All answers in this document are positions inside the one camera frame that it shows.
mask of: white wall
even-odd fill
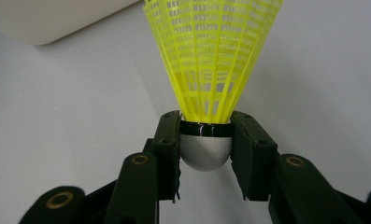
[[[0,223],[18,222],[45,191],[90,193],[142,150],[177,109],[142,12],[132,7],[47,46],[0,35]],[[304,156],[337,189],[371,190],[371,0],[287,0],[237,110]],[[181,164],[181,200],[161,223],[269,223],[243,202],[230,163]]]

